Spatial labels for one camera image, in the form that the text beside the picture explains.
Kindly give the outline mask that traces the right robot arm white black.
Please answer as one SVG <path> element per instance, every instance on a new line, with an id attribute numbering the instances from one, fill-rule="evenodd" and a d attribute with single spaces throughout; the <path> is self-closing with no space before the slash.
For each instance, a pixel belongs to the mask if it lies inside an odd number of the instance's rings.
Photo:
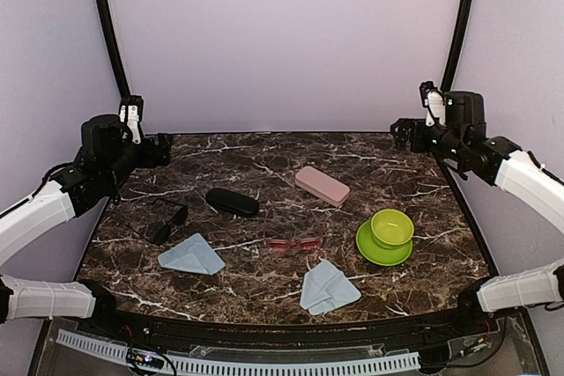
<path id="1" fill-rule="evenodd" d="M 398 149 L 430 152 L 462 178 L 474 173 L 562 230 L 562 179 L 548 171 L 532 151 L 524 151 L 504 136 L 487 136 L 480 94 L 442 92 L 425 82 L 419 95 L 426 116 L 400 118 L 390 127 Z M 563 261 L 491 277 L 475 288 L 471 298 L 449 317 L 449 326 L 458 335 L 469 335 L 482 323 L 484 313 L 528 306 L 558 311 L 563 307 Z"/>

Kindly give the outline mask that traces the black glasses case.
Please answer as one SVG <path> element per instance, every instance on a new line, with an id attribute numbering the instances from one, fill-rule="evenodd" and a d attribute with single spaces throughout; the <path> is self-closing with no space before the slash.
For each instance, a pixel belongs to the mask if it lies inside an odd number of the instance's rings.
<path id="1" fill-rule="evenodd" d="M 254 217 L 260 210 L 256 199 L 224 188 L 210 189 L 205 195 L 205 201 L 214 209 L 239 217 Z"/>

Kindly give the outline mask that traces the pink translucent sunglasses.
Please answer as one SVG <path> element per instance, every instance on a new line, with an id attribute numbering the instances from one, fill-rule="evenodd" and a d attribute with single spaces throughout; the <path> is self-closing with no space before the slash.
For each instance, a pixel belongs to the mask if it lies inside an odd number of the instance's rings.
<path id="1" fill-rule="evenodd" d="M 319 249 L 323 245 L 323 238 L 314 237 L 301 240 L 266 239 L 263 243 L 271 251 L 277 252 L 285 252 L 291 249 L 313 251 Z"/>

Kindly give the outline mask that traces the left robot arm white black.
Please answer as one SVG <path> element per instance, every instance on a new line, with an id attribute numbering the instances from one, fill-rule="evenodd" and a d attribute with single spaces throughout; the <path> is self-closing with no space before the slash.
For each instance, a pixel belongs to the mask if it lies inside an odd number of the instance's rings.
<path id="1" fill-rule="evenodd" d="M 1 214 L 1 262 L 7 263 L 46 232 L 84 215 L 119 194 L 138 168 L 167 166 L 174 138 L 144 136 L 137 115 L 103 114 L 81 126 L 81 147 L 67 163 L 49 169 L 40 186 Z M 124 330 L 115 302 L 95 282 L 52 283 L 1 276 L 1 320 L 89 319 L 105 337 Z"/>

